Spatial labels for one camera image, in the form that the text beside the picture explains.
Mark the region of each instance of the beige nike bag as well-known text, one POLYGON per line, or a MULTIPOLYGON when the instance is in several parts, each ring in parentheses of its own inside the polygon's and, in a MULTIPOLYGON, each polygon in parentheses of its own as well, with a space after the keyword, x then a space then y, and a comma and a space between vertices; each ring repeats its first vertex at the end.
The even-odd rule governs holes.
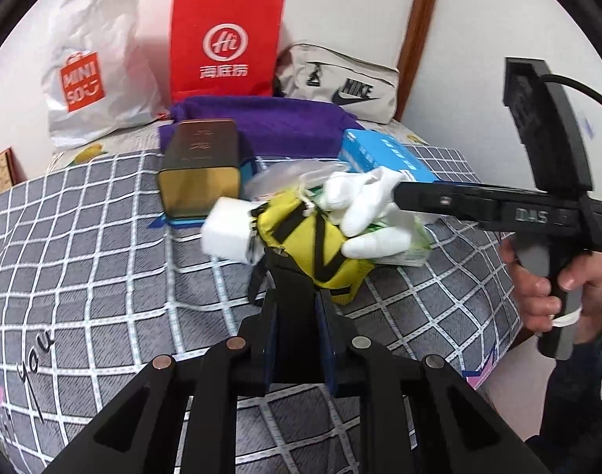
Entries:
POLYGON ((360 120, 381 124, 395 115, 397 69, 297 43, 280 56, 277 76, 289 98, 335 103, 360 120))

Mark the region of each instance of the purple towel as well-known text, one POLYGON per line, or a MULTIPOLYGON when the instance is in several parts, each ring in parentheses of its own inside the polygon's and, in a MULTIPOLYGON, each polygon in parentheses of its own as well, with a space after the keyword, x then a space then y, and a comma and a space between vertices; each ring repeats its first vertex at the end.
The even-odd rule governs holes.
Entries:
MULTIPOLYGON (((186 119, 233 119, 240 133, 240 155, 333 158, 347 128, 363 129, 333 103, 269 96, 191 96, 171 108, 176 123, 186 119)), ((159 128, 165 151, 176 126, 159 128)))

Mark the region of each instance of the gray checkered bedsheet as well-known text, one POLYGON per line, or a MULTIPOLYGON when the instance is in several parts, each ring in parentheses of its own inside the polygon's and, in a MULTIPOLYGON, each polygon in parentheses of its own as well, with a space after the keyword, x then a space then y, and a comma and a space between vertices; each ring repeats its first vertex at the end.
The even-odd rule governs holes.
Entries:
MULTIPOLYGON (((455 151, 410 149, 444 179, 476 180, 455 151)), ((148 228, 160 160, 104 156, 0 196, 0 441, 18 472, 41 472, 154 356, 204 354, 258 310, 248 267, 203 254, 194 230, 148 228)), ((378 267, 342 310, 397 354, 478 375, 519 328, 497 240, 453 218, 430 230, 425 267, 378 267)), ((287 386, 238 408, 237 472, 358 471, 357 400, 287 386)))

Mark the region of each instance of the white wall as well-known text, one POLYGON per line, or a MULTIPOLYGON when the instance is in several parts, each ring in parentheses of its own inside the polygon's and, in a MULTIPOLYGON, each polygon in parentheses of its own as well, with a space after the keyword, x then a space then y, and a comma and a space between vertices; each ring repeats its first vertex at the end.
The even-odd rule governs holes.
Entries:
MULTIPOLYGON (((40 90, 49 11, 59 0, 39 0, 0 49, 0 150, 13 147, 29 177, 51 158, 40 90)), ((140 0, 139 37, 168 102, 171 0, 140 0)), ((325 43, 381 64, 399 55, 412 0, 287 0, 282 46, 291 40, 325 43)))
MULTIPOLYGON (((502 104, 506 56, 543 58, 551 71, 602 94, 602 61, 556 0, 437 0, 403 122, 432 144, 460 149, 485 182, 533 187, 529 163, 502 104)), ((567 94, 584 122, 602 198, 602 107, 567 94)))

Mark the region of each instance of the human hand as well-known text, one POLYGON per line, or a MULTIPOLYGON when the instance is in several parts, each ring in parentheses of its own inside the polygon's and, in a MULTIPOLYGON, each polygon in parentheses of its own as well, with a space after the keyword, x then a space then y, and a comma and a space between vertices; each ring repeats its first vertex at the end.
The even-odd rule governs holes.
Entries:
MULTIPOLYGON (((501 244, 501 259, 514 283, 512 292, 523 324, 533 332, 551 331, 552 316, 562 302, 550 296, 551 283, 521 267, 509 237, 501 244)), ((590 342, 602 330, 602 253, 581 254, 558 276, 558 285, 567 292, 583 287, 581 316, 575 343, 590 342)))

